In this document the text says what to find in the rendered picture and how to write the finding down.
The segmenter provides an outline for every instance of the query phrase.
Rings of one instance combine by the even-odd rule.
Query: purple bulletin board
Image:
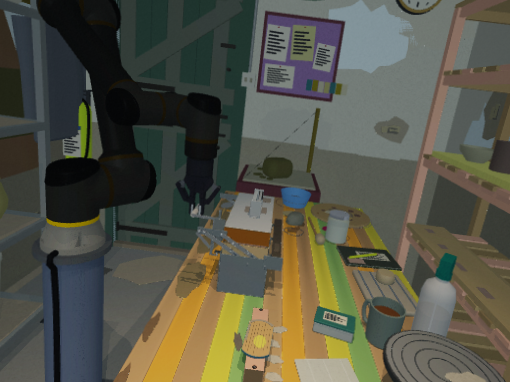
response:
[[[329,101],[308,80],[334,83],[344,21],[266,12],[257,91]]]

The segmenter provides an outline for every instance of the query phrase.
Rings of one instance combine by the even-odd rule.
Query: green door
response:
[[[121,1],[121,57],[135,81],[218,97],[222,123],[214,179],[235,190],[241,149],[253,19],[257,0]],[[184,178],[185,129],[135,126],[138,150],[156,168],[158,186],[146,201],[116,208],[117,240],[191,249],[204,220],[189,216],[175,183]],[[207,206],[210,215],[219,201]],[[113,233],[113,209],[106,211]]]

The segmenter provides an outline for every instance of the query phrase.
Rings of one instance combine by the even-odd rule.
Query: green bottle cap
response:
[[[439,267],[436,270],[436,277],[444,281],[450,281],[452,279],[453,268],[457,262],[457,256],[453,256],[449,253],[445,253],[441,258]]]

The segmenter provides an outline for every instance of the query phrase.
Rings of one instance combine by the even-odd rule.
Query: clock face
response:
[[[404,12],[411,15],[422,15],[432,10],[441,0],[397,0],[397,4]]]

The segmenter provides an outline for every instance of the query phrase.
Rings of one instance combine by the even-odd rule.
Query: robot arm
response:
[[[205,94],[143,91],[122,67],[113,0],[38,0],[39,13],[56,28],[90,75],[103,146],[99,161],[56,161],[46,172],[47,217],[60,223],[88,221],[99,209],[148,199],[156,187],[150,162],[136,149],[133,125],[186,128],[186,177],[177,183],[193,205],[219,191],[212,178],[221,102]],[[188,195],[184,186],[188,186]],[[212,190],[209,198],[206,192]]]

